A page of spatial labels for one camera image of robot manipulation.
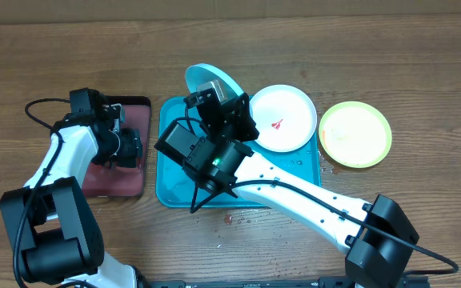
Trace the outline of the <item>white plate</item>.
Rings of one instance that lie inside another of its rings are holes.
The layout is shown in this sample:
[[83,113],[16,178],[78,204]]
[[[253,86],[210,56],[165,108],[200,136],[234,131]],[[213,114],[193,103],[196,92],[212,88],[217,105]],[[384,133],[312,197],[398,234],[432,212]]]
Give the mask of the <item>white plate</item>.
[[259,131],[256,142],[267,150],[279,153],[297,150],[315,133],[315,105],[294,86],[278,84],[262,88],[250,104]]

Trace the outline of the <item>light blue plate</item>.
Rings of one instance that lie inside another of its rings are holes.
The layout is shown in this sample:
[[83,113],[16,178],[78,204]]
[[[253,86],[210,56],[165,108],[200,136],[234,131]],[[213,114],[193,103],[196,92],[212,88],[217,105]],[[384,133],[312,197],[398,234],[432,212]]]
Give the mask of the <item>light blue plate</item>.
[[[231,102],[237,99],[242,94],[244,94],[242,87],[229,74],[227,74],[226,72],[224,72],[216,66],[212,66],[206,63],[199,63],[190,66],[186,69],[185,80],[190,94],[192,92],[195,92],[197,86],[215,79],[222,82],[223,89],[226,91],[227,95],[230,98],[227,102]],[[211,105],[221,106],[225,105],[227,102],[223,104],[219,104],[217,102],[207,103],[210,103]]]

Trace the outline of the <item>yellow-green plate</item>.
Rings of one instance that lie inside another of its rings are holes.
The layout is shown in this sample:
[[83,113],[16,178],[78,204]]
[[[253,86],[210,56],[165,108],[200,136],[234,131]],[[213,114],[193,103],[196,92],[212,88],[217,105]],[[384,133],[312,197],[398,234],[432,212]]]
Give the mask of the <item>yellow-green plate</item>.
[[340,102],[328,109],[319,123],[319,141],[337,163],[356,169],[380,163],[392,145],[386,117],[365,102]]

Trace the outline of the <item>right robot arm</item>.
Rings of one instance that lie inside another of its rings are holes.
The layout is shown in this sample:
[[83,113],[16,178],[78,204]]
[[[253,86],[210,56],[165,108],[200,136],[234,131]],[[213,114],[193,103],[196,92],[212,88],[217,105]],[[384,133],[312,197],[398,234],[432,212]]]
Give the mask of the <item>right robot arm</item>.
[[247,142],[259,136],[250,98],[189,96],[198,117],[160,123],[155,149],[180,166],[208,199],[228,194],[278,210],[320,233],[345,255],[361,287],[396,287],[419,240],[401,207],[379,195],[369,203],[325,190],[276,166]]

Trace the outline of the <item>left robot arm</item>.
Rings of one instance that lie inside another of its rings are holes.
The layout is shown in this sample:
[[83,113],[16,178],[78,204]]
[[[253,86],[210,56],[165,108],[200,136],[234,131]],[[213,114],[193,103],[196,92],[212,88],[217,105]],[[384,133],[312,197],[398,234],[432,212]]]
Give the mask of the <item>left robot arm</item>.
[[91,164],[135,168],[139,131],[123,126],[126,106],[149,106],[143,96],[72,90],[70,112],[50,126],[50,148],[26,184],[5,192],[0,211],[20,287],[147,287],[134,266],[104,250],[102,232],[82,192]]

